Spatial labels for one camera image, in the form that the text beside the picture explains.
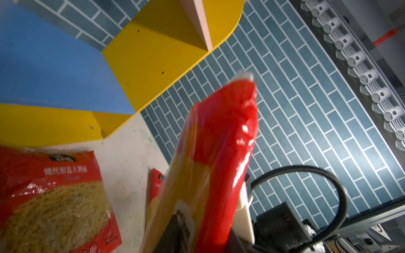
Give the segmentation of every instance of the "pasta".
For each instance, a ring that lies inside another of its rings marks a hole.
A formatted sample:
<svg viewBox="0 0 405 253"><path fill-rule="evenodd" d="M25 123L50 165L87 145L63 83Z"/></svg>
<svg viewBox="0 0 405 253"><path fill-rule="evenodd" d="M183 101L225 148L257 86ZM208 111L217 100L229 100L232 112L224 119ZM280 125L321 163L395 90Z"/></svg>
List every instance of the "pasta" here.
<svg viewBox="0 0 405 253"><path fill-rule="evenodd" d="M94 238L111 214L101 181L56 187L15 210L2 243L8 253L69 253Z"/></svg>

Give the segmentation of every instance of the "brick pattern wallpaper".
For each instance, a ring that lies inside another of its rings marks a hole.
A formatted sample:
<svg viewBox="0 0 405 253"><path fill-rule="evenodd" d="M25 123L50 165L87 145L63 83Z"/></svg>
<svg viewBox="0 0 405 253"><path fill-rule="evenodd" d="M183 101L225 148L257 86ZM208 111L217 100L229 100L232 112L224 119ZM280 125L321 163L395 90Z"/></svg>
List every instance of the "brick pattern wallpaper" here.
<svg viewBox="0 0 405 253"><path fill-rule="evenodd" d="M13 0L102 51L149 0Z"/></svg>
<svg viewBox="0 0 405 253"><path fill-rule="evenodd" d="M291 164L328 170L345 184L349 216L401 197L405 174L353 91L287 0L248 0L233 35L141 113L170 162L188 111L239 70L254 74L260 131L248 173ZM254 192L252 218L287 201L324 227L338 197L324 178L279 176Z"/></svg>

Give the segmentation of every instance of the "black logo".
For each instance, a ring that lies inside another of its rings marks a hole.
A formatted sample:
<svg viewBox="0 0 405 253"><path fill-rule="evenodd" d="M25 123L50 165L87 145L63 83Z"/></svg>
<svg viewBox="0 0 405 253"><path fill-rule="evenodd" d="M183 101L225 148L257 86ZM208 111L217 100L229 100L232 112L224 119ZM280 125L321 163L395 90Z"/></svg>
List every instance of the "black logo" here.
<svg viewBox="0 0 405 253"><path fill-rule="evenodd" d="M51 161L56 162L75 162L77 161L76 158L70 155L48 155Z"/></svg>

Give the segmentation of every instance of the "red strip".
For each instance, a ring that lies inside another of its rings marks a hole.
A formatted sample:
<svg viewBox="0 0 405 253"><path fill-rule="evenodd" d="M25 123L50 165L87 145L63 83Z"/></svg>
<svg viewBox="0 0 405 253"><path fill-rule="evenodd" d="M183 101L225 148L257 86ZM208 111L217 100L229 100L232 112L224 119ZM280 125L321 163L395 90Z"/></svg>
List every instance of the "red strip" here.
<svg viewBox="0 0 405 253"><path fill-rule="evenodd" d="M394 36L394 34L396 34L396 32L398 31L398 28L394 28L391 31L387 32L386 34L384 34L383 36L381 36L378 40L373 42L373 45L376 47L378 45L380 45L381 43L383 43L384 41L386 41L387 39L391 38L392 36Z"/></svg>

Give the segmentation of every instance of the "pasta bag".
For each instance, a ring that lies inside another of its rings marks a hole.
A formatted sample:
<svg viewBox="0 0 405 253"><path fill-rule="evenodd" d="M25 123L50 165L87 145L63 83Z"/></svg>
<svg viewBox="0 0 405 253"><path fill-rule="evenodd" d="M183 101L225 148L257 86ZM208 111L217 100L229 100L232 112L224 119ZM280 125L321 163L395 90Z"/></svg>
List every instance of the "pasta bag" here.
<svg viewBox="0 0 405 253"><path fill-rule="evenodd" d="M189 112L141 253L222 253L258 132L256 85L240 78Z"/></svg>
<svg viewBox="0 0 405 253"><path fill-rule="evenodd" d="M109 253L120 244L93 151L0 146L0 252Z"/></svg>

